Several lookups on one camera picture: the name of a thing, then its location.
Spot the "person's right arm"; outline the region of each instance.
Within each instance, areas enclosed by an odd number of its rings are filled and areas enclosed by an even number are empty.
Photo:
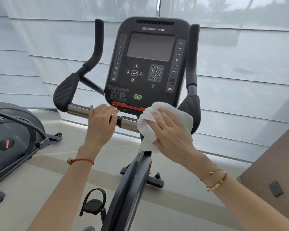
[[[223,171],[205,154],[196,150],[181,124],[169,112],[153,115],[148,121],[158,139],[155,145],[161,153],[194,173],[210,188],[224,177]],[[289,220],[272,206],[227,175],[225,181],[212,191],[229,208],[246,231],[289,231]]]

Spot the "red string bracelet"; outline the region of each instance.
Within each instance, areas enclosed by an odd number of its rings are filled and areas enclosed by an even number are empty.
[[[93,160],[91,160],[91,159],[86,159],[86,158],[82,158],[82,159],[68,158],[66,162],[67,162],[68,164],[72,164],[73,162],[78,161],[78,160],[86,160],[86,161],[91,162],[92,165],[94,165],[94,161],[93,161]]]

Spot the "white towel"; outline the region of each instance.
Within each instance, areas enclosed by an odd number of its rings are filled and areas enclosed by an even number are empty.
[[[191,140],[193,141],[192,135],[190,134],[194,123],[193,117],[186,112],[176,109],[168,103],[155,102],[152,104],[151,107],[146,108],[146,110],[140,115],[139,119],[137,120],[138,130],[144,137],[140,144],[139,151],[158,151],[158,148],[153,144],[153,142],[157,140],[157,136],[152,130],[152,128],[149,126],[149,124],[145,121],[149,120],[156,122],[154,117],[152,116],[152,113],[161,115],[158,109],[172,113],[181,123],[181,125],[184,127]]]

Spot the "silver handlebar sensor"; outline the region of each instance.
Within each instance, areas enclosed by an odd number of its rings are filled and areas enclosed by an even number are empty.
[[[90,112],[90,108],[86,108],[86,107],[79,107],[79,106],[75,106],[72,104],[70,104],[67,107],[67,113],[78,116],[78,117],[82,117],[82,118],[88,119],[89,112]],[[137,121],[126,119],[124,117],[118,117],[117,125],[122,129],[139,133],[138,128],[137,128]]]

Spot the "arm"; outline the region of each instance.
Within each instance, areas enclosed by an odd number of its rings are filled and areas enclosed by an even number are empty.
[[[203,178],[208,187],[214,186],[224,177],[224,172],[216,171],[207,176],[218,166],[194,148],[192,140],[171,113],[161,110],[160,113],[162,116],[153,115],[156,123],[148,121],[158,137],[155,145],[166,157]],[[246,231],[289,231],[286,217],[229,175],[213,193],[232,211]]]
[[[110,140],[115,131],[117,112],[114,107],[100,105],[93,113],[93,106],[91,106],[85,143],[79,148],[76,159],[95,160],[100,149]],[[75,161],[27,231],[71,230],[91,168],[92,163],[89,161]]]

